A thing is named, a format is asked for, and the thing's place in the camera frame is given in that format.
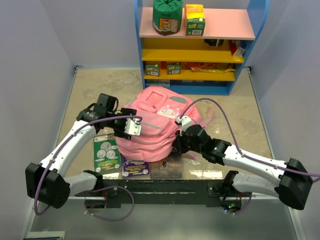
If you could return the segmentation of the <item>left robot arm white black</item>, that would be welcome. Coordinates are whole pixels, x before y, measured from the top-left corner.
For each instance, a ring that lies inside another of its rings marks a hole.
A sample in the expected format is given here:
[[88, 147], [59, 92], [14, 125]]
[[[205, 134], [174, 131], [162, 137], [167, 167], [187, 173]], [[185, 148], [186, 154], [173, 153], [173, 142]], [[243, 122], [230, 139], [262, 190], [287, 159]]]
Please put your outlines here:
[[30, 163], [25, 169], [27, 195], [34, 200], [37, 215], [38, 202], [55, 209], [61, 208], [67, 199], [82, 192], [99, 196], [104, 190], [101, 174], [85, 170], [81, 174], [66, 177], [71, 163], [83, 147], [104, 129], [113, 129], [114, 135], [130, 140], [141, 133], [142, 117], [132, 108], [117, 109], [119, 100], [104, 93], [96, 102], [82, 110], [62, 142], [40, 163]]

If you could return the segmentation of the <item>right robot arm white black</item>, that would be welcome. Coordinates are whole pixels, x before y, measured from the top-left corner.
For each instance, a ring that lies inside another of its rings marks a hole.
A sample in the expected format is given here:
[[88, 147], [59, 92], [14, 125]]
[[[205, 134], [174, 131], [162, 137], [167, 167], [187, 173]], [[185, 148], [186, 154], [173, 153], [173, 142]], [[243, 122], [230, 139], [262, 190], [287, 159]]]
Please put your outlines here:
[[276, 160], [241, 151], [228, 141], [212, 138], [198, 124], [177, 130], [173, 147], [180, 153], [195, 152], [212, 164], [234, 167], [247, 174], [230, 171], [224, 178], [223, 192], [260, 193], [278, 198], [296, 210], [305, 208], [313, 180], [303, 164], [295, 159]]

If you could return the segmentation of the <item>pink student backpack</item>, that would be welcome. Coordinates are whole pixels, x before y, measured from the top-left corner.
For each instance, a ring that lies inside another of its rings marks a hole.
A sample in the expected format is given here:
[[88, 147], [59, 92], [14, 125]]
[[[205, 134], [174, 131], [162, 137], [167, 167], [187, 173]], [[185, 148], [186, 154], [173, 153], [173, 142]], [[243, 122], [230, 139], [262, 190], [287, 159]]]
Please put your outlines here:
[[184, 111], [192, 124], [205, 127], [213, 117], [213, 109], [209, 117], [201, 117], [193, 101], [162, 86], [149, 86], [125, 107], [137, 110], [136, 115], [142, 117], [140, 135], [133, 135], [130, 140], [116, 137], [119, 152], [128, 160], [157, 162], [167, 157], [173, 148], [176, 132], [180, 126], [175, 123]]

